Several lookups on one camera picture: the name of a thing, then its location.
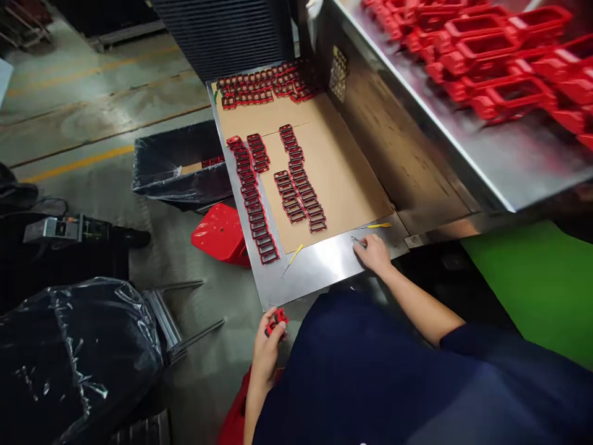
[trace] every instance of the cardboard sheet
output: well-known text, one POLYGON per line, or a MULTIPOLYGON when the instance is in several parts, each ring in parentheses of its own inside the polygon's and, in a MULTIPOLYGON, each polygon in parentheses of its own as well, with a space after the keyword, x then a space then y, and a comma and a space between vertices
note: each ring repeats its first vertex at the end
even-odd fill
POLYGON ((295 104, 288 98, 264 105, 223 110, 217 100, 224 138, 259 133, 270 157, 270 170, 260 175, 284 253, 294 252, 393 213, 393 208, 364 154, 327 95, 295 104), (305 171, 327 217, 328 228, 310 233, 305 219, 291 224, 282 208, 274 173, 288 170, 279 127, 293 126, 303 149, 305 171))
POLYGON ((181 167, 181 176, 202 170, 202 162, 181 167))

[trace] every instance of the trash bin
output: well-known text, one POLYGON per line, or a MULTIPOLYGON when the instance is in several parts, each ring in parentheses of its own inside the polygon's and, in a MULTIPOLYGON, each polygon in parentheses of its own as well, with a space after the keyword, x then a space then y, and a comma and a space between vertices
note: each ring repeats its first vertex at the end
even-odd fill
POLYGON ((139 195, 186 211, 233 194, 225 162, 201 165, 222 156, 214 121, 138 138, 134 148, 132 190, 139 195))

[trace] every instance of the cutting tool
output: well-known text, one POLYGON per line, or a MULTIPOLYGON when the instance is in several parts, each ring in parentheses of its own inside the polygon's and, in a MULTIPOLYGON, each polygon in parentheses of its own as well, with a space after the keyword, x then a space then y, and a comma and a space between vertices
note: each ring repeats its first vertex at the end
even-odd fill
POLYGON ((303 244, 301 244, 298 249, 296 250, 295 254, 292 256, 292 259, 290 260, 290 262, 288 263, 288 266, 286 266, 286 269, 284 269, 284 273, 282 274, 282 276, 280 277, 280 279, 282 279, 282 277, 284 276, 284 274, 286 273, 286 271, 288 270, 288 268, 290 267, 290 265, 292 264, 292 262, 295 260, 295 258, 297 257, 297 253, 299 253, 303 247, 305 247, 303 244))
POLYGON ((377 229, 378 227, 391 227, 391 222, 384 222, 383 224, 371 224, 366 227, 357 227, 357 229, 377 229))
POLYGON ((362 247, 366 248, 366 244, 365 244, 365 243, 363 243, 362 241, 360 241, 360 239, 358 239, 358 238, 356 238, 356 237, 353 237, 353 236, 351 236, 351 237, 350 237, 350 239, 352 240, 352 242, 355 242, 355 243, 357 243, 358 245, 360 245, 360 246, 362 246, 362 247))

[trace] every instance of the floor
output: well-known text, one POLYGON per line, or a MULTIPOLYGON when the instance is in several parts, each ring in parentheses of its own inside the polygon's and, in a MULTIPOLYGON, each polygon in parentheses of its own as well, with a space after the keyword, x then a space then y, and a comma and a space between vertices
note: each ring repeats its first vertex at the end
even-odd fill
MULTIPOLYGON (((138 288, 204 279, 167 304, 184 334, 220 318, 225 324, 167 370, 158 393, 170 407, 175 444, 215 443, 251 363, 261 317, 253 275, 191 246, 198 215, 130 188, 136 138, 212 119, 203 86, 166 33, 96 54, 63 22, 49 29, 52 47, 7 56, 15 70, 0 110, 0 159, 21 182, 66 199, 71 212, 150 231, 151 245, 130 255, 138 288)), ((382 297, 376 281, 367 284, 382 297)), ((290 341, 281 362, 322 291, 286 305, 290 341)))

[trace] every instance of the black plastic bag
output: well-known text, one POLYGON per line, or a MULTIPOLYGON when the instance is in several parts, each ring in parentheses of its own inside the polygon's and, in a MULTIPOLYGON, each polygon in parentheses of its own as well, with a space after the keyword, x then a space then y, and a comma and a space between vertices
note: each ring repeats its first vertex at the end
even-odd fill
POLYGON ((132 190, 147 198, 200 205, 232 196, 226 163, 181 176, 181 168, 222 156, 214 121, 135 140, 132 190))
POLYGON ((127 282, 49 287, 0 317, 3 442, 100 443, 163 369, 148 306, 127 282))

